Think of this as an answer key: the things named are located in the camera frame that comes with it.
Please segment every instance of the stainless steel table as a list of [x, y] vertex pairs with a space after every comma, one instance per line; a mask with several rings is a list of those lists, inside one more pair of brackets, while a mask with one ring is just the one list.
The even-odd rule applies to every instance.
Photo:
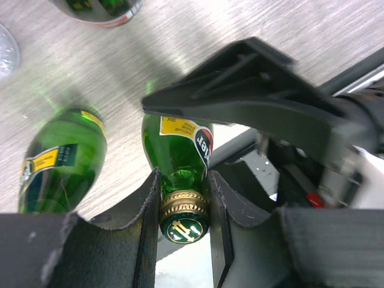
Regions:
[[[16, 210], [25, 149], [59, 106], [87, 101], [106, 123], [106, 162], [79, 206], [88, 218], [149, 173], [140, 139], [148, 81], [176, 80], [226, 43], [257, 36], [297, 59], [297, 72], [318, 85], [381, 48], [383, 21], [381, 0], [146, 0], [130, 23], [99, 29], [44, 0], [4, 0], [0, 22], [22, 61], [0, 83], [0, 212]], [[215, 146], [243, 130], [216, 128]]]

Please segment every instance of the green glass bottle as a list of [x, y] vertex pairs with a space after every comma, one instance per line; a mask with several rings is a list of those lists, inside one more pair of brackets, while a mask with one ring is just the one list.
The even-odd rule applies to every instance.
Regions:
[[35, 136], [22, 165], [19, 212], [67, 212], [97, 179], [107, 150], [104, 125], [85, 110], [59, 112]]
[[160, 229], [170, 241], [190, 244], [209, 228], [203, 193], [213, 148], [212, 124], [145, 115], [142, 143], [152, 168], [161, 171]]
[[142, 6], [142, 0], [49, 0], [66, 15], [97, 27], [127, 23]]

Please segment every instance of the yellow label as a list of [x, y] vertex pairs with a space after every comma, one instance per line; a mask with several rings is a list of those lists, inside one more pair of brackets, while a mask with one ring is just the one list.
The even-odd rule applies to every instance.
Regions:
[[41, 169], [54, 166], [56, 163], [56, 159], [58, 157], [58, 152], [59, 152], [59, 148], [56, 148], [54, 150], [48, 151], [40, 155], [36, 159], [33, 159], [32, 161], [34, 164], [33, 172], [35, 173]]
[[194, 139], [194, 132], [199, 126], [190, 120], [161, 117], [160, 135], [180, 135], [190, 139]]
[[106, 131], [105, 131], [105, 128], [104, 128], [104, 124], [97, 117], [95, 117], [94, 115], [92, 115], [92, 114], [90, 114], [88, 112], [85, 112], [85, 111], [82, 111], [82, 115], [87, 117], [89, 120], [91, 120], [96, 125], [98, 125], [99, 128], [101, 129], [101, 132], [104, 135], [104, 138], [107, 138]]
[[83, 7], [82, 7], [82, 5], [80, 3], [75, 3], [73, 5], [73, 8], [75, 8], [76, 10], [81, 10]]

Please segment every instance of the bottle cap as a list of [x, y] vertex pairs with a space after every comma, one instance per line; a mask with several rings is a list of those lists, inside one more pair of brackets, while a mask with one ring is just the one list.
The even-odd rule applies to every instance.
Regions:
[[203, 238], [209, 228], [208, 202], [198, 192], [179, 190], [163, 199], [160, 229], [164, 237], [178, 244]]

